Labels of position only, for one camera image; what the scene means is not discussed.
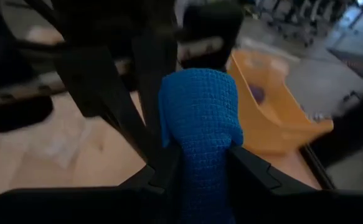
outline blue textured cloth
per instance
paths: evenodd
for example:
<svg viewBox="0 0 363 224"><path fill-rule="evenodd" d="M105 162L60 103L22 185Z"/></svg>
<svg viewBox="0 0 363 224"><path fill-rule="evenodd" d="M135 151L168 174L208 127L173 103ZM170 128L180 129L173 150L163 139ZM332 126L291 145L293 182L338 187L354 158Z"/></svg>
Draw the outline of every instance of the blue textured cloth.
<svg viewBox="0 0 363 224"><path fill-rule="evenodd" d="M226 73L188 69L162 79L163 145L177 141L184 155L181 223L233 223L225 151L243 143L237 87Z"/></svg>

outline orange plastic bin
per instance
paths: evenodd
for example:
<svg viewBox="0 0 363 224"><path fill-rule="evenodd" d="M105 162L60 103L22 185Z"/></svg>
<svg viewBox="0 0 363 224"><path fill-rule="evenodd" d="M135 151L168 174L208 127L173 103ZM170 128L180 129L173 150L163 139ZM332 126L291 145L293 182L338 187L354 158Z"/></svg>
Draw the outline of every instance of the orange plastic bin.
<svg viewBox="0 0 363 224"><path fill-rule="evenodd" d="M288 64L282 59L236 50L228 74L238 88L238 117L243 146L257 154L284 154L297 150L333 129L332 120L310 121L285 85ZM258 104L248 84L261 87L264 100Z"/></svg>

